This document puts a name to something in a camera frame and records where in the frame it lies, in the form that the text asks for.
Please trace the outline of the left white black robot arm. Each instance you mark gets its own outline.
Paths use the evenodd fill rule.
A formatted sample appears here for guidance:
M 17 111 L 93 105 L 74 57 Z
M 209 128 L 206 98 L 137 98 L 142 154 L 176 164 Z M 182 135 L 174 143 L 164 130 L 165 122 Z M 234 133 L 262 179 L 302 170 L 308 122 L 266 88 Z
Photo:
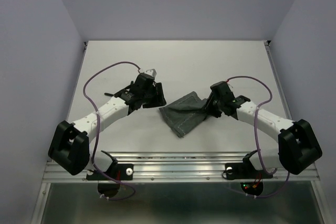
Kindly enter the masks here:
M 132 83 L 118 91 L 97 111 L 74 122 L 62 121 L 55 130 L 48 156 L 71 175 L 77 175 L 83 170 L 94 170 L 99 167 L 99 173 L 106 179 L 113 178 L 117 166 L 106 153 L 97 153 L 90 149 L 90 143 L 98 142 L 97 133 L 107 129 L 112 123 L 130 115 L 140 108 L 157 108 L 166 105 L 163 87 L 160 82 L 147 88 Z

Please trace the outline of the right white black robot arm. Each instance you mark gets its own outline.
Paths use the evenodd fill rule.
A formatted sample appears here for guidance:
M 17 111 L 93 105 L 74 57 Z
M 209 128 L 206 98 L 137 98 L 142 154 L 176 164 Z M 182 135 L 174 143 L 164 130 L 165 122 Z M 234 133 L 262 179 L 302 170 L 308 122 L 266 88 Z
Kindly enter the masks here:
M 254 127 L 257 152 L 249 153 L 242 163 L 244 175 L 253 177 L 263 170 L 283 168 L 298 175 L 322 156 L 322 149 L 315 133 L 306 120 L 292 121 L 262 109 L 245 96 L 233 94 L 208 97 L 204 110 L 207 115 L 220 117 L 223 113 Z M 277 144 L 277 148 L 262 151 L 258 140 L 262 131 Z

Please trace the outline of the grey cloth napkin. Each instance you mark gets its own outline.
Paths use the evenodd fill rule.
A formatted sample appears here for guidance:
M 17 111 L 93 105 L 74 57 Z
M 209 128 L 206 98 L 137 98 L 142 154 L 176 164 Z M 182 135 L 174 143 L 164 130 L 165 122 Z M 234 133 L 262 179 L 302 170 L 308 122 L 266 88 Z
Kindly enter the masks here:
M 183 138 L 200 125 L 206 118 L 204 106 L 207 99 L 201 99 L 195 91 L 159 108 L 164 122 L 173 133 Z

